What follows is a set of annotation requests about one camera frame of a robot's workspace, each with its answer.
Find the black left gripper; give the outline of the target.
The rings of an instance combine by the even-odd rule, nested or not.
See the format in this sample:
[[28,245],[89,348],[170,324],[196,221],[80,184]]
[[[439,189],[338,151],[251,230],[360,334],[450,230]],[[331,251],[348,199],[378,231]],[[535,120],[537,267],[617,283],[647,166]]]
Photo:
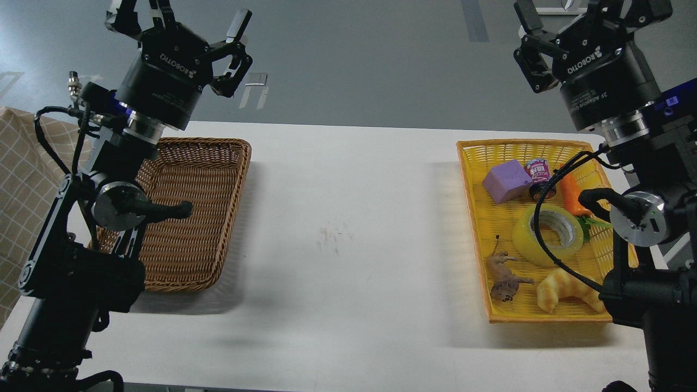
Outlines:
[[[130,110],[183,131],[204,84],[212,78],[211,63],[199,59],[209,43],[184,25],[176,24],[169,1],[149,2],[154,27],[143,32],[136,4],[136,1],[112,1],[106,12],[108,30],[140,38],[137,55],[117,88],[115,99]],[[210,84],[217,96],[233,97],[253,64],[242,43],[252,15],[247,8],[239,9],[225,42],[216,48],[217,59],[230,57],[226,72]]]

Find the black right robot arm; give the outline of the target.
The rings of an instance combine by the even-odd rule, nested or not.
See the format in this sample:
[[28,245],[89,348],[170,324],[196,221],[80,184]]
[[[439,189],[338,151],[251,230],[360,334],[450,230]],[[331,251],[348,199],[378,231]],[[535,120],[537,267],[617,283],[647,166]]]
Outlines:
[[695,80],[661,91],[634,33],[668,19],[669,1],[590,1],[557,33],[543,29],[531,1],[515,2],[524,35],[513,55],[531,89],[560,86],[578,131],[599,131],[594,153],[562,166],[542,196],[571,171],[605,154],[631,166],[638,184],[624,193],[585,189],[579,201],[613,227],[613,267],[599,293],[613,322],[643,331],[652,391],[694,391],[695,265],[655,267],[650,248],[687,234],[695,249]]

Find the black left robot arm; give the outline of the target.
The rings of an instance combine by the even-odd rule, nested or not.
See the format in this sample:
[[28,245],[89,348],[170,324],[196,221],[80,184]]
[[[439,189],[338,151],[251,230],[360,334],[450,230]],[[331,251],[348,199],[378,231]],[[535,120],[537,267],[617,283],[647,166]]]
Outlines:
[[135,1],[114,1],[105,25],[138,43],[120,87],[107,90],[77,72],[68,77],[69,107],[47,106],[33,119],[39,144],[64,176],[18,280],[34,298],[2,367],[3,391],[83,391],[112,382],[113,370],[79,379],[92,353],[92,332],[111,312],[127,313],[144,291],[139,259],[149,224],[191,216],[193,205],[157,204],[136,181],[157,155],[166,127],[183,131],[206,86],[232,97],[252,66],[242,37],[252,12],[237,11],[224,40],[209,43],[174,17],[168,1],[151,1],[154,25],[142,30]]

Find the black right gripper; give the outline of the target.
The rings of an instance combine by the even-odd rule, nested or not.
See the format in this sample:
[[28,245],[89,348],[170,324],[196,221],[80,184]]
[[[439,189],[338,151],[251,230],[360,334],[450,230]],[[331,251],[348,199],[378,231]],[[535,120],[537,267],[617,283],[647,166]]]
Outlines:
[[[524,35],[513,58],[535,93],[561,84],[563,101],[578,131],[641,109],[660,89],[634,31],[670,18],[671,1],[590,1],[586,13],[560,30],[543,29],[532,1],[513,9]],[[553,60],[552,72],[543,55]]]

